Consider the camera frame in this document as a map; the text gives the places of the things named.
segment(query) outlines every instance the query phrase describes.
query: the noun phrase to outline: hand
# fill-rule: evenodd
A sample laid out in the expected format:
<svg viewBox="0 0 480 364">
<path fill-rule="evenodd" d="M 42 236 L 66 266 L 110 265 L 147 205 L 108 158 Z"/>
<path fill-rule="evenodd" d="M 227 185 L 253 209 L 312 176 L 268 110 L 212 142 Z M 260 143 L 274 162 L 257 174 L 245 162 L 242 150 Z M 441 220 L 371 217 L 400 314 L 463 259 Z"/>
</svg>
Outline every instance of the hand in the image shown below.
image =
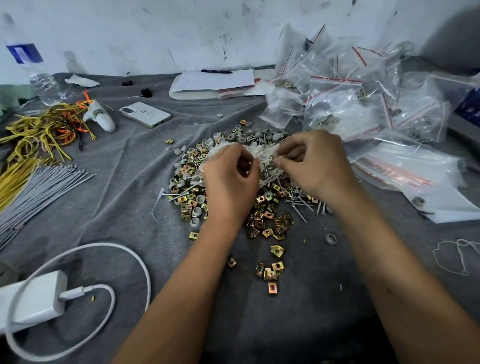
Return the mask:
<svg viewBox="0 0 480 364">
<path fill-rule="evenodd" d="M 260 164 L 242 145 L 220 149 L 204 165 L 208 220 L 239 229 L 257 197 Z"/>
<path fill-rule="evenodd" d="M 297 133 L 278 147 L 274 163 L 309 195 L 335 209 L 361 190 L 338 135 L 326 130 Z"/>
</svg>

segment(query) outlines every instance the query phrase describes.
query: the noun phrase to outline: white power adapter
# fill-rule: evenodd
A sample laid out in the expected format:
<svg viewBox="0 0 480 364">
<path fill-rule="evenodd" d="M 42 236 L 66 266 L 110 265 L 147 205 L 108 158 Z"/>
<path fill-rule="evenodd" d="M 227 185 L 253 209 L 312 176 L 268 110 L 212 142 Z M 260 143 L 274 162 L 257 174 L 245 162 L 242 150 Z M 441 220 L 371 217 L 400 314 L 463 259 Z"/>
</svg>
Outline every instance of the white power adapter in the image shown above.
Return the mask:
<svg viewBox="0 0 480 364">
<path fill-rule="evenodd" d="M 13 296 L 24 282 L 0 288 L 0 334 L 5 333 L 7 314 Z M 61 270 L 34 278 L 26 287 L 13 314 L 12 332 L 23 330 L 61 316 L 65 301 L 59 295 L 67 290 L 67 276 Z"/>
</svg>

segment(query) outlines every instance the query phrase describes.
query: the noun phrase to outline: person's left hand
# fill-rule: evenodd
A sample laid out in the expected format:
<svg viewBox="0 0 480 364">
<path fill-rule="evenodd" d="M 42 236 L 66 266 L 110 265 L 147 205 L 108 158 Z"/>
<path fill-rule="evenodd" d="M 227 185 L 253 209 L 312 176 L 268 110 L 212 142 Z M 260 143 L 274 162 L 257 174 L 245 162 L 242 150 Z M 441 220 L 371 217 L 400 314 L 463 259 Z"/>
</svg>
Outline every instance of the person's left hand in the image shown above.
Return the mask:
<svg viewBox="0 0 480 364">
<path fill-rule="evenodd" d="M 260 185 L 260 163 L 242 145 L 220 149 L 203 167 L 208 220 L 239 229 Z"/>
</svg>

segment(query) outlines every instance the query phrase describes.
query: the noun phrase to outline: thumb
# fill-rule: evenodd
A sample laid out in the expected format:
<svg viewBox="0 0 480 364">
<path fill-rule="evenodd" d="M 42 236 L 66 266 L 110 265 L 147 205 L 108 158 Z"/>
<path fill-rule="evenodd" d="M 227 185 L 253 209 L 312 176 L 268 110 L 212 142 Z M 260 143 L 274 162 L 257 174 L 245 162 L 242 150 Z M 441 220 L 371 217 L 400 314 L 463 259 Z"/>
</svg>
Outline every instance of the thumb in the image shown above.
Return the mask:
<svg viewBox="0 0 480 364">
<path fill-rule="evenodd" d="M 250 170 L 248 172 L 249 180 L 260 180 L 260 161 L 258 158 L 254 158 L 253 161 L 250 163 Z"/>
<path fill-rule="evenodd" d="M 295 175 L 295 171 L 299 167 L 298 162 L 294 162 L 293 160 L 285 157 L 277 157 L 273 160 L 273 163 L 280 169 L 287 172 L 290 176 Z"/>
</svg>

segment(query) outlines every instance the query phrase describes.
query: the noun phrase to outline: white handheld device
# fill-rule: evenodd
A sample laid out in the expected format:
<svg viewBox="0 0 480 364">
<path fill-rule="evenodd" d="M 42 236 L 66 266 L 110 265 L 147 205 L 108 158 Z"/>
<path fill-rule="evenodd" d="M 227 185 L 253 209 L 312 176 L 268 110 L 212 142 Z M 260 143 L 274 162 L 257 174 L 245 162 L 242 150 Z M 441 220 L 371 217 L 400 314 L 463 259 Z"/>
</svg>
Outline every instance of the white handheld device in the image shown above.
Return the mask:
<svg viewBox="0 0 480 364">
<path fill-rule="evenodd" d="M 103 106 L 96 100 L 90 102 L 88 111 L 83 117 L 83 121 L 93 120 L 98 123 L 106 132 L 114 132 L 116 127 L 110 115 L 107 114 Z"/>
<path fill-rule="evenodd" d="M 148 128 L 153 128 L 172 118 L 172 114 L 156 109 L 143 102 L 135 102 L 129 106 L 124 106 L 120 109 L 120 113 L 127 118 L 138 121 Z"/>
</svg>

